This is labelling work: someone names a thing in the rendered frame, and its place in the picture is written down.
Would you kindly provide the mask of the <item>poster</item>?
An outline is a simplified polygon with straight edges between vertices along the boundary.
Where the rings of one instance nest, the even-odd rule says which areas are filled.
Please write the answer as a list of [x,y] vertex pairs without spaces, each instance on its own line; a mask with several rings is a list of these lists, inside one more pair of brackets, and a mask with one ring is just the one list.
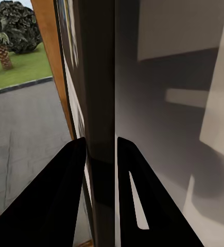
[[74,140],[94,247],[115,247],[115,0],[53,0]]

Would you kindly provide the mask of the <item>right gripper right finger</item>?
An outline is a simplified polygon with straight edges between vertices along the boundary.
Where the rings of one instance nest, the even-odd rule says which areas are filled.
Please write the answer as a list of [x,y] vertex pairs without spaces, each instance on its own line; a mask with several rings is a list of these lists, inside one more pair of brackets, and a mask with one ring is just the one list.
[[[137,146],[117,139],[121,247],[204,247]],[[149,230],[137,226],[131,172]]]

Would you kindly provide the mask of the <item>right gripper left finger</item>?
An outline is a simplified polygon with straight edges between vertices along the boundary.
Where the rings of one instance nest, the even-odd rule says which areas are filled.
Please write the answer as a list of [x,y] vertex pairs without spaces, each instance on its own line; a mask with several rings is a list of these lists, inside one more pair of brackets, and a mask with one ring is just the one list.
[[0,216],[0,247],[73,247],[85,137],[67,143]]

